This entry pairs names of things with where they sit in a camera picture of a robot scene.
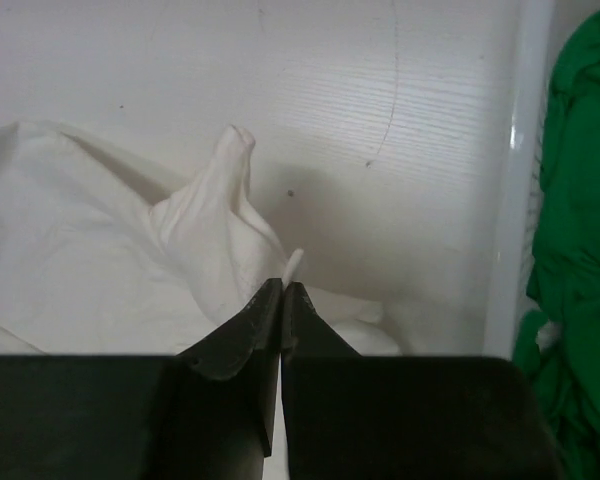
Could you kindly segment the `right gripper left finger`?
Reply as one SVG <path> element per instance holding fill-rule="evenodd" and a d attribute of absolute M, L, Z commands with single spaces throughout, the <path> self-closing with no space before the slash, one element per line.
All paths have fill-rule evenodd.
<path fill-rule="evenodd" d="M 0 479 L 258 479 L 283 286 L 174 356 L 0 355 Z"/>

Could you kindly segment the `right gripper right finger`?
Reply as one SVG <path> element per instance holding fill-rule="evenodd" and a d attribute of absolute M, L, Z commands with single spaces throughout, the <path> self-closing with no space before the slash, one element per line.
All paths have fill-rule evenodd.
<path fill-rule="evenodd" d="M 282 405 L 293 479 L 559 479 L 557 448 L 511 362 L 363 356 L 292 283 Z"/>

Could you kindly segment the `white t shirt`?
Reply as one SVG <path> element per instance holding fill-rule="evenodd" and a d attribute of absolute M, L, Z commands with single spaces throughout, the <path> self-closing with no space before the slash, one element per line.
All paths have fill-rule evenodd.
<path fill-rule="evenodd" d="M 177 354 L 237 314 L 286 253 L 249 201 L 254 137 L 150 201 L 103 152 L 40 124 L 0 128 L 0 354 Z"/>

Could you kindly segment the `green t shirt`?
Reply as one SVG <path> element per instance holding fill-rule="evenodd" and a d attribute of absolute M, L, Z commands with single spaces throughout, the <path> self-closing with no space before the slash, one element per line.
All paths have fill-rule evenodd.
<path fill-rule="evenodd" d="M 600 479 L 600 11 L 571 35 L 548 85 L 543 204 L 513 353 L 570 479 Z"/>

